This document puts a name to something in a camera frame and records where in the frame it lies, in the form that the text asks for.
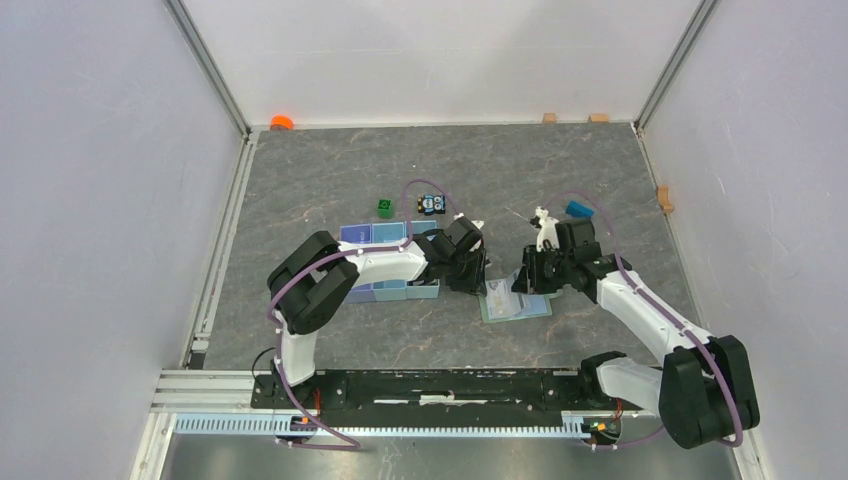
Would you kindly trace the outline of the green card holder wallet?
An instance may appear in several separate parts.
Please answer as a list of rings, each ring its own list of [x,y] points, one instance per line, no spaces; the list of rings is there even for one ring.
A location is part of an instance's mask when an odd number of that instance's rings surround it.
[[[512,292],[511,287],[519,273],[517,269],[505,278],[485,281],[486,295],[479,298],[484,323],[549,317],[553,314],[550,300],[558,297],[559,293],[545,296]]]

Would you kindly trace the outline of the silver VIP card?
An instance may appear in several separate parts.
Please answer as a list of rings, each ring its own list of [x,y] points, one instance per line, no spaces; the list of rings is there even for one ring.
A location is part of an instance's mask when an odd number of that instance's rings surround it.
[[[487,293],[482,307],[485,320],[505,321],[526,316],[530,312],[530,304],[524,296],[512,291],[513,284],[512,278],[486,281]]]

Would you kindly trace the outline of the blue three-compartment organizer tray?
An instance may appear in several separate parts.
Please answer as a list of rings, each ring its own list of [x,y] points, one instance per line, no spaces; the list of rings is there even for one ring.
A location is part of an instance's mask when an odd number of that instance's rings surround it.
[[[348,292],[345,302],[368,303],[435,299],[439,294],[438,280],[418,280],[423,272],[423,255],[420,250],[413,255],[412,246],[400,253],[398,246],[408,239],[404,222],[368,223],[343,225],[339,230],[339,242],[347,248],[355,245],[360,249],[377,244],[392,245],[391,252],[371,252],[357,258],[350,256],[361,270],[360,277]]]

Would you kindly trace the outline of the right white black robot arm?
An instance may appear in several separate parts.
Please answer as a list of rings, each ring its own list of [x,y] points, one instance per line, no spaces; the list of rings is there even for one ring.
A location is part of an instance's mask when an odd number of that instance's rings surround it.
[[[604,254],[591,219],[558,220],[540,208],[530,223],[537,238],[523,249],[513,291],[548,295],[572,288],[616,317],[659,364],[642,365],[619,351],[589,357],[579,368],[580,400],[602,408],[615,398],[649,411],[684,449],[740,446],[761,422],[743,343],[692,323],[618,252]]]

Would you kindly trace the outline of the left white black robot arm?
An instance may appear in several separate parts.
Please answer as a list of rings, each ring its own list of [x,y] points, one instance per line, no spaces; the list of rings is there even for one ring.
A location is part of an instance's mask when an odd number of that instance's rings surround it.
[[[267,318],[278,337],[275,392],[290,407],[314,394],[317,332],[329,323],[349,292],[364,284],[438,281],[453,291],[484,296],[484,222],[462,214],[444,229],[403,240],[356,244],[327,231],[312,234],[269,275]]]

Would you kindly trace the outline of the blue toy brick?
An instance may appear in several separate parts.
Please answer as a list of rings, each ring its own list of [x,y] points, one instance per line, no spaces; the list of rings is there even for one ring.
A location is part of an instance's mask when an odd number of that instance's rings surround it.
[[[595,213],[592,208],[577,201],[570,201],[564,211],[572,218],[591,218]]]

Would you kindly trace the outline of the black blue owl toy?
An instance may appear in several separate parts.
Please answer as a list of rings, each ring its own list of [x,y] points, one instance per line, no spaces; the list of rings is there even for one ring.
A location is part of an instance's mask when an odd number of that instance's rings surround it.
[[[417,200],[417,211],[425,216],[446,213],[444,195],[425,194]]]

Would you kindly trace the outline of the green toy cube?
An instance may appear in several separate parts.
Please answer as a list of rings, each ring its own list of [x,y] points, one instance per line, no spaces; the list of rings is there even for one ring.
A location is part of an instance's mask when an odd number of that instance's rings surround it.
[[[391,199],[380,198],[377,201],[376,212],[381,219],[392,219],[395,215],[395,205]]]

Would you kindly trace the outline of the curved wooden piece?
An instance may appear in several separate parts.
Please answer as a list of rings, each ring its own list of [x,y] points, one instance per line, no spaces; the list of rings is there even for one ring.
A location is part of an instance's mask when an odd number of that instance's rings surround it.
[[[670,188],[668,185],[660,185],[656,188],[657,202],[664,215],[669,215],[675,210],[671,201]]]

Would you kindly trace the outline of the orange round cap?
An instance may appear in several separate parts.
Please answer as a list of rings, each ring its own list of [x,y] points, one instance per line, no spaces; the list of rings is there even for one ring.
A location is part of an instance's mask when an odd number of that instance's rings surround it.
[[[269,122],[270,130],[292,130],[294,122],[285,115],[275,115]]]

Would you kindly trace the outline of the aluminium frame rail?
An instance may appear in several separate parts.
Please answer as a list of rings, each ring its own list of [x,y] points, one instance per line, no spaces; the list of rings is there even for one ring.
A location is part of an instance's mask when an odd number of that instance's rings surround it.
[[[471,427],[339,427],[343,435],[360,437],[569,438],[588,439],[590,432],[576,416],[563,416],[553,426]],[[179,413],[173,432],[198,435],[254,435],[306,438],[327,436],[302,415]]]

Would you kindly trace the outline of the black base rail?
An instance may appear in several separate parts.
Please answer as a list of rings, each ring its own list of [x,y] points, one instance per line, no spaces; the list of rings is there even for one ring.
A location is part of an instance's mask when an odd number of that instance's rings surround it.
[[[334,428],[555,427],[564,411],[623,409],[622,401],[591,391],[577,370],[333,369],[290,388],[276,373],[255,380],[252,408],[296,403]]]

